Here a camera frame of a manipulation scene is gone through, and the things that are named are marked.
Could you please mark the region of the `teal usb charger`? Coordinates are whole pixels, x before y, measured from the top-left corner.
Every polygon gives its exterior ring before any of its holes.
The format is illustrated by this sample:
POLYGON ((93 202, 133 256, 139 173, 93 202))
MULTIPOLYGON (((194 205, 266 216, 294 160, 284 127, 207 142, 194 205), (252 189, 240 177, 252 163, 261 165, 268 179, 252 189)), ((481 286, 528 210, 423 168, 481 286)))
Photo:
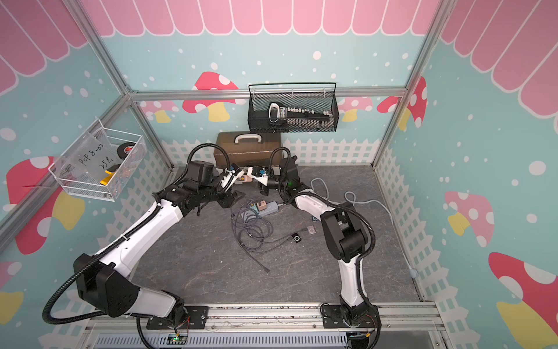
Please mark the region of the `teal usb charger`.
POLYGON ((254 205, 250 206, 249 211, 247 212, 247 215, 249 217, 257 217, 259 215, 259 211, 257 209, 257 206, 254 206, 254 205))

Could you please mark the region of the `black mp3 player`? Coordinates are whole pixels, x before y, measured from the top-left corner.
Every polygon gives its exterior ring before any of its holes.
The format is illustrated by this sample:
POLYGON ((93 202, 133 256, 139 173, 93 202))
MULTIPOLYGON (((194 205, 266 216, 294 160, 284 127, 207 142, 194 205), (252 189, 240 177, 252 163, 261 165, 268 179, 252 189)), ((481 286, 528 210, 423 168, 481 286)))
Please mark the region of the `black mp3 player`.
POLYGON ((302 238, 299 234, 293 234, 292 238, 293 238, 293 240, 296 244, 298 244, 300 241, 302 241, 302 238))

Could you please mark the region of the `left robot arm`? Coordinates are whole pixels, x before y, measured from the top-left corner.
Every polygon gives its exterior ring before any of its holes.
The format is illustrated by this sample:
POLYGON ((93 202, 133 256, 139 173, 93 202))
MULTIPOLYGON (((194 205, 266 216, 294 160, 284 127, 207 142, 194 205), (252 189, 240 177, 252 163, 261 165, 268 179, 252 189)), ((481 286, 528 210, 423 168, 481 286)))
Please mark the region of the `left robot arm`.
POLYGON ((233 205, 233 191, 243 170, 229 159, 221 174, 213 164, 189 159, 185 171, 172 184, 153 194, 151 208, 115 241, 96 254, 83 254, 74 262, 74 274, 49 298, 42 319, 47 324, 70 324, 97 316, 123 315, 159 318, 178 328, 188 320, 185 301, 171 292, 142 288, 129 280, 141 257, 192 210, 202 210, 210 202, 223 208, 233 205), (67 318, 52 315, 55 303, 72 285, 81 300, 95 312, 67 318))

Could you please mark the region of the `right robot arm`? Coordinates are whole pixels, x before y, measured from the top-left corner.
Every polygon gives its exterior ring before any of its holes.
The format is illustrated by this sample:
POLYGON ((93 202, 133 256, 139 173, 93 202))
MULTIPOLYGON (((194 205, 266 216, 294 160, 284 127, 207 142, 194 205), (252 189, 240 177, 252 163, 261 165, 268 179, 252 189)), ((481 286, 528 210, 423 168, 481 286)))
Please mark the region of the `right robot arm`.
POLYGON ((370 320, 379 330, 382 325, 379 311, 369 300, 363 282, 363 259, 376 246, 376 236, 367 219, 353 204, 334 203, 304 184, 296 157, 285 147, 272 152, 268 167, 250 167, 247 175, 259 183, 265 195, 275 189, 283 203, 319 219, 328 251, 339 265, 341 317, 350 327, 370 320))

